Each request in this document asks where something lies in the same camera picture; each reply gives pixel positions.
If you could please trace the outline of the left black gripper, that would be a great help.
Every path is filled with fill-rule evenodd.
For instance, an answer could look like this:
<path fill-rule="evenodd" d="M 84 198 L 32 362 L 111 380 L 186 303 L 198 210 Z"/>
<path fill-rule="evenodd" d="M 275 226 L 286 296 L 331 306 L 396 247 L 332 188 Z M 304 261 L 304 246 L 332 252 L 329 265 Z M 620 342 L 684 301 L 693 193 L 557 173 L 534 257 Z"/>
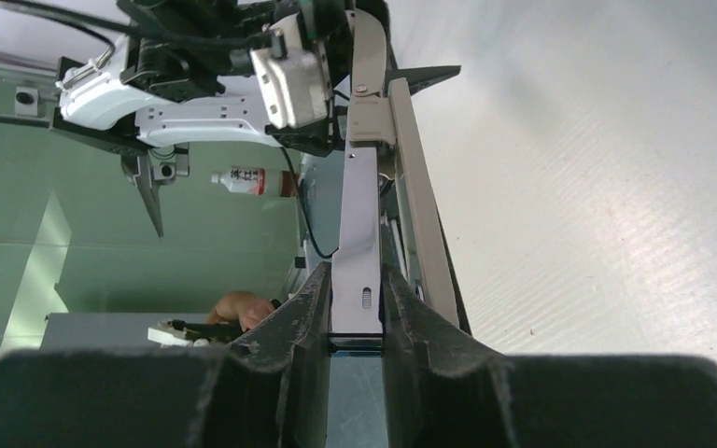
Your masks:
<path fill-rule="evenodd" d="M 328 155 L 341 145 L 335 127 L 333 92 L 350 73 L 354 50 L 351 19 L 363 11 L 383 32 L 390 30 L 384 1 L 120 1 L 139 36 L 130 36 L 129 59 L 120 75 L 123 83 L 167 100 L 189 105 L 196 99 L 225 96 L 227 83 L 239 77 L 257 79 L 249 52 L 284 45 L 269 31 L 281 19 L 300 13 L 303 47 L 324 47 L 329 68 L 330 99 L 326 119 L 301 128 L 277 129 L 268 119 L 259 133 L 273 146 L 311 155 Z M 137 189 L 159 239 L 164 237 L 159 186 L 149 155 L 121 157 L 120 166 Z"/>

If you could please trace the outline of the white bottle red label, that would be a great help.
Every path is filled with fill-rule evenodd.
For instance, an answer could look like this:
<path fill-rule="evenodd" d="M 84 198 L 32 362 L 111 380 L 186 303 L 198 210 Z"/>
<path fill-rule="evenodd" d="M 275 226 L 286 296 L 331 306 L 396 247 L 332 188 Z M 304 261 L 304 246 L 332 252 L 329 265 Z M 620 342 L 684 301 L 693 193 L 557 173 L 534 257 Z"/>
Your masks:
<path fill-rule="evenodd" d="M 291 171 L 245 166 L 214 172 L 211 182 L 230 193 L 271 198 L 294 197 L 298 187 L 298 177 Z"/>

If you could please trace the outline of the person's hand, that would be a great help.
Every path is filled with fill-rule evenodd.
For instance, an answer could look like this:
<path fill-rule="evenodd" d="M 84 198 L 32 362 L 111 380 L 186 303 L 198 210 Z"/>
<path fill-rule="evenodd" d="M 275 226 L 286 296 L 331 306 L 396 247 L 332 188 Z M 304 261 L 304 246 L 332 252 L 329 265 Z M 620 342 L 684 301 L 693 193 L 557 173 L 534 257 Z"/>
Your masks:
<path fill-rule="evenodd" d="M 224 295 L 214 305 L 206 324 L 238 323 L 243 331 L 254 329 L 267 318 L 275 306 L 254 293 L 233 291 Z"/>

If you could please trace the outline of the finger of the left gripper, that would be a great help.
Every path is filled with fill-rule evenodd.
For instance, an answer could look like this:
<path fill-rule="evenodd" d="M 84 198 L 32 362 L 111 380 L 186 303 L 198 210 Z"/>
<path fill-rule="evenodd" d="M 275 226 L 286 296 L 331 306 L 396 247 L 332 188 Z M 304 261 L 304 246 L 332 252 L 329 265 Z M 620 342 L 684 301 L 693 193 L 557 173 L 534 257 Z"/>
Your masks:
<path fill-rule="evenodd" d="M 411 95 L 435 86 L 461 73 L 460 65 L 424 66 L 415 68 L 397 68 L 386 70 L 386 97 L 390 94 L 390 83 L 395 79 L 404 79 Z"/>

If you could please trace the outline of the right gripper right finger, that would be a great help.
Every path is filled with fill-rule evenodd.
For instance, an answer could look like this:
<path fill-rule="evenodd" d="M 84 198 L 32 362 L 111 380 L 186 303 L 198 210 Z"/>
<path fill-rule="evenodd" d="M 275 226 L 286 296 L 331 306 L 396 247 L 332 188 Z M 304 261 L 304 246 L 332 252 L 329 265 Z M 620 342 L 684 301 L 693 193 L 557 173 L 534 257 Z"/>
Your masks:
<path fill-rule="evenodd" d="M 392 447 L 717 447 L 717 364 L 674 355 L 508 356 L 382 273 Z"/>

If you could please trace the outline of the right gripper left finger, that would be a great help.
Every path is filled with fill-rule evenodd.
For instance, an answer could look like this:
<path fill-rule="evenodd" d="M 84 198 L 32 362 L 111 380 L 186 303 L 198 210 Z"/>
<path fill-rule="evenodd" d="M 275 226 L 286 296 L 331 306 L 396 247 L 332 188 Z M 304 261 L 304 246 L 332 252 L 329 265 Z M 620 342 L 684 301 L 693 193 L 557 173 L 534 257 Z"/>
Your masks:
<path fill-rule="evenodd" d="M 330 271 L 224 346 L 0 356 L 0 447 L 322 447 Z"/>

